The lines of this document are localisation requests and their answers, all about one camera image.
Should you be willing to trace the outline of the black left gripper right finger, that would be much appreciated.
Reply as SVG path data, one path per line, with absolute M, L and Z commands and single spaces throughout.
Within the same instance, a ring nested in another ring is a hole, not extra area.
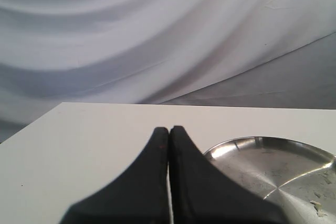
M 275 223 L 276 209 L 233 182 L 199 151 L 182 126 L 169 135 L 175 223 Z

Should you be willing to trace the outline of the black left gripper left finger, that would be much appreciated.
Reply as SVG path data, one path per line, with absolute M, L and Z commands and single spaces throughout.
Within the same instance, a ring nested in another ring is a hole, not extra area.
M 154 129 L 133 163 L 98 192 L 73 204 L 61 223 L 168 223 L 169 132 Z

